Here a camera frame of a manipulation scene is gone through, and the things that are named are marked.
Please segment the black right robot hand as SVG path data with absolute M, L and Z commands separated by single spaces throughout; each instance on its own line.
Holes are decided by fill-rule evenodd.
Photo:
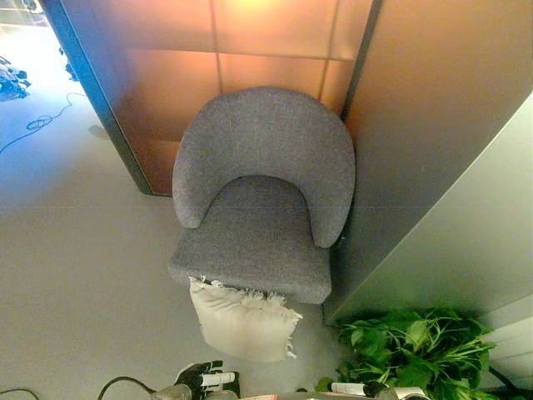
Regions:
M 350 399 L 397 399 L 397 395 L 386 385 L 374 383 L 331 382 L 329 393 Z

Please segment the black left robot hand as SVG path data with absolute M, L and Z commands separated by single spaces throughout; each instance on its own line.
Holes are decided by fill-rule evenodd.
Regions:
M 241 395 L 239 372 L 224 372 L 222 366 L 222 360 L 193 363 L 177 374 L 174 384 L 188 386 L 192 392 L 192 399 L 207 399 L 210 395 L 239 399 Z

